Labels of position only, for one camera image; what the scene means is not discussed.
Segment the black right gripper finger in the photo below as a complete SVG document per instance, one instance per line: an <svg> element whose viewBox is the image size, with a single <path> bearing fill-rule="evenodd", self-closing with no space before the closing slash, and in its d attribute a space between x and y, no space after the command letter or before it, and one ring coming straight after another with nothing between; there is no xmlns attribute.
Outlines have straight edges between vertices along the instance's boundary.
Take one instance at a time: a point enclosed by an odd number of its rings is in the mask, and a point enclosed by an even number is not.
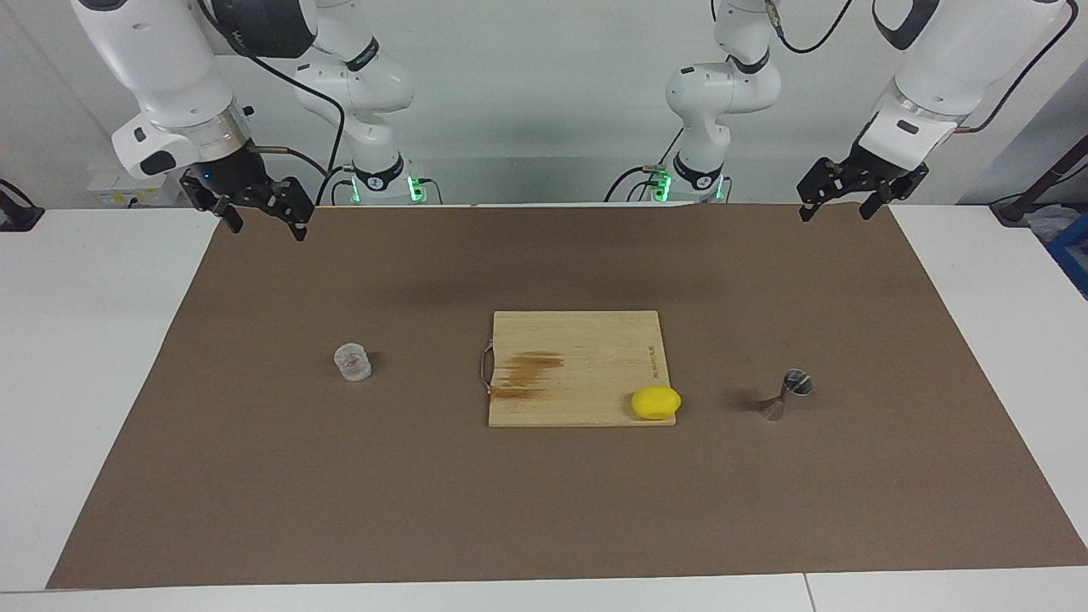
<svg viewBox="0 0 1088 612"><path fill-rule="evenodd" d="M217 195L214 191L207 189L191 169L187 169L182 178L180 178L180 186L182 186L195 210L213 215L223 224L228 227L230 233L237 234L242 232L244 221L242 221L242 215L235 209L232 198Z"/></svg>
<svg viewBox="0 0 1088 612"><path fill-rule="evenodd" d="M265 213L284 222L296 241L306 240L316 205L298 179L280 179L269 182L267 186L269 199L265 201Z"/></svg>

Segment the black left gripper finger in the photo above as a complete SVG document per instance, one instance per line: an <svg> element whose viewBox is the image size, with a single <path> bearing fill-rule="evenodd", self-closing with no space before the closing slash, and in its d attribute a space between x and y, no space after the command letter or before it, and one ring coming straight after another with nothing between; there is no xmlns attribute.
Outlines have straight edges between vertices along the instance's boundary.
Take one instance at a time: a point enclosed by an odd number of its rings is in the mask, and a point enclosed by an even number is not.
<svg viewBox="0 0 1088 612"><path fill-rule="evenodd" d="M903 174L902 178L871 178L871 193L858 207L860 217L863 220L871 220L890 201L902 201L917 189L925 178L929 174L929 167L926 163L917 167L913 171Z"/></svg>
<svg viewBox="0 0 1088 612"><path fill-rule="evenodd" d="M798 194L802 201L799 209L801 221L807 224L820 207L842 196L843 166L829 158L820 158L798 183Z"/></svg>

